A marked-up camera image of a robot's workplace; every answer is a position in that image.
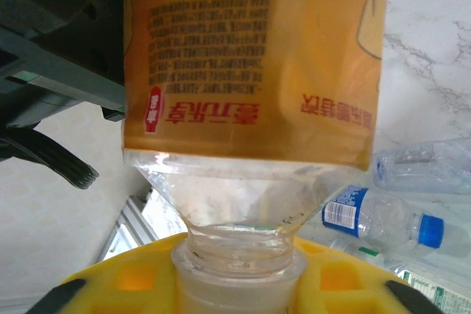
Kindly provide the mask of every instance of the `blue bottle cap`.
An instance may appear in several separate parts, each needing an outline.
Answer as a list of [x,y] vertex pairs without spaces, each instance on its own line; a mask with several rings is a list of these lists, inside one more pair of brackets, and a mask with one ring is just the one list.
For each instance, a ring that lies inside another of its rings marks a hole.
[[443,240],[445,223],[442,218],[432,215],[422,215],[419,227],[419,244],[438,249]]

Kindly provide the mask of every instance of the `plastic bottle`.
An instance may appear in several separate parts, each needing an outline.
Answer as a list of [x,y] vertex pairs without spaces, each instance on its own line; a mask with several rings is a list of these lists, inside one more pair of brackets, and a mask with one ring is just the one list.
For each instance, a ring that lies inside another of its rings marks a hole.
[[427,296],[445,314],[471,313],[471,282],[424,261],[381,254],[346,239],[336,239],[331,248],[362,259],[404,279]]
[[376,152],[372,175],[384,190],[471,194],[471,138]]
[[445,223],[384,193],[350,185],[322,208],[324,226],[363,238],[377,249],[409,241],[431,248],[442,244]]

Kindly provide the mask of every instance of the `yellow holder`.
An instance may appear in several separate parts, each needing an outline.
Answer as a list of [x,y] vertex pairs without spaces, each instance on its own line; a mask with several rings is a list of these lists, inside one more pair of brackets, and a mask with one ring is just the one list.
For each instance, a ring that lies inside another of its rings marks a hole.
[[[165,238],[70,276],[65,282],[85,279],[87,284],[61,313],[177,313],[177,272],[170,254],[185,238],[185,233]],[[400,281],[393,274],[301,238],[295,238],[295,246],[308,258],[298,284],[296,314],[409,313],[384,286]]]

